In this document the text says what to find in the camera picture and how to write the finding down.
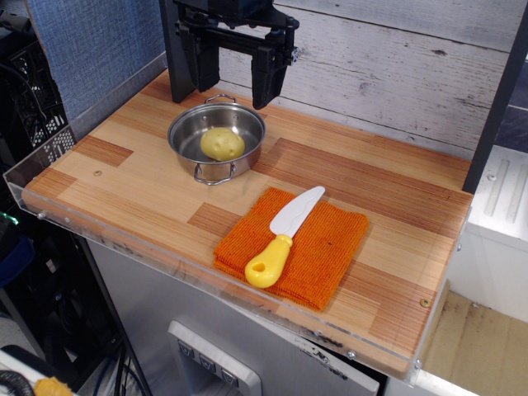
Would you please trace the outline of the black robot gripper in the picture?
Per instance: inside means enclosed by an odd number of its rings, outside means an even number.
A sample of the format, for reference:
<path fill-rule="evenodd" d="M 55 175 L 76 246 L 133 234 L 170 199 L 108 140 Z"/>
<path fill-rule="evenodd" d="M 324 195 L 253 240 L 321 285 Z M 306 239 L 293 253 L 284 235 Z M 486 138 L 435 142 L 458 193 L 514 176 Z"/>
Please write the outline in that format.
<path fill-rule="evenodd" d="M 219 81 L 219 47 L 252 54 L 252 106 L 266 107 L 281 94 L 287 68 L 296 62 L 299 22 L 272 1 L 175 1 L 177 34 L 194 87 L 204 92 Z M 242 35 L 239 26 L 266 27 L 266 39 Z"/>

